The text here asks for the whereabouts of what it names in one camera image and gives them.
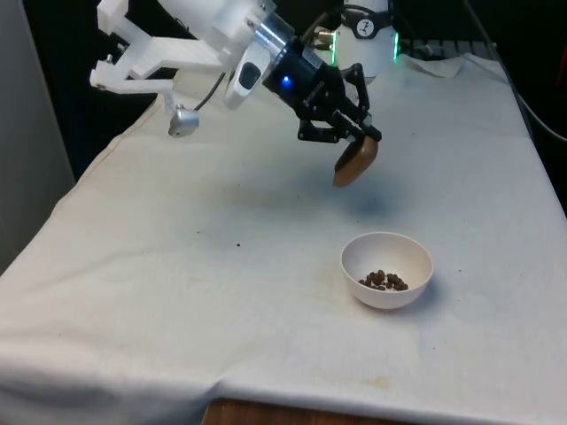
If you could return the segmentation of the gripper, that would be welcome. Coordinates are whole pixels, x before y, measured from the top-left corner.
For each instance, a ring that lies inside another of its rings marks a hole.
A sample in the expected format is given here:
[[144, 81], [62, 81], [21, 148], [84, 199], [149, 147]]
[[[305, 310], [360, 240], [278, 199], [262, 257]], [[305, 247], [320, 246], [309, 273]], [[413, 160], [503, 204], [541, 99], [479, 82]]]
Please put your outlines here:
[[[356, 89], [353, 101], [345, 85]], [[364, 136], [376, 142], [382, 133], [372, 125], [369, 94], [361, 63], [340, 71], [329, 66], [298, 37], [276, 58], [264, 86], [290, 106], [299, 118], [298, 139], [314, 143], [353, 143]], [[313, 120], [327, 120], [317, 125]]]

